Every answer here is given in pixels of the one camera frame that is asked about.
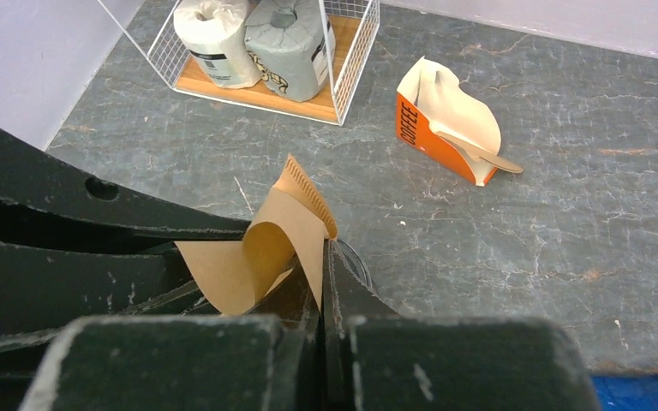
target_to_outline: cardboard box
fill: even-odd
[[[444,80],[434,82],[437,76]],[[426,107],[420,110],[418,105],[422,106],[419,103],[425,92],[436,95],[425,98]],[[430,108],[435,110],[429,116]],[[400,140],[476,186],[485,186],[495,174],[496,167],[472,158],[436,134],[443,131],[460,136],[494,154],[500,148],[500,131],[493,113],[484,103],[461,91],[457,76],[447,67],[423,57],[410,69],[397,89],[396,121]]]

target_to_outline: screw hole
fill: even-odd
[[[120,194],[120,188],[111,182],[105,182],[95,176],[87,178],[84,187],[94,197],[103,201],[112,201]]]

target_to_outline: orange box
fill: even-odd
[[[485,186],[497,168],[483,160],[470,158],[467,153],[459,151],[455,146],[433,133],[430,121],[417,108],[422,71],[434,69],[434,67],[428,67],[429,64],[440,66],[438,63],[421,58],[398,86],[397,137],[476,186]]]

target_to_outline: gray tabletop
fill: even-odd
[[[474,187],[396,139],[395,87],[421,56],[491,108],[522,175]],[[339,128],[172,92],[123,39],[49,153],[243,218],[292,153],[400,313],[542,316],[598,372],[658,371],[656,60],[383,7]]]

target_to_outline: paper wrapper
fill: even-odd
[[[321,307],[324,240],[337,238],[334,216],[289,155],[241,241],[176,241],[200,291],[221,313],[243,314],[286,278],[298,257]]]

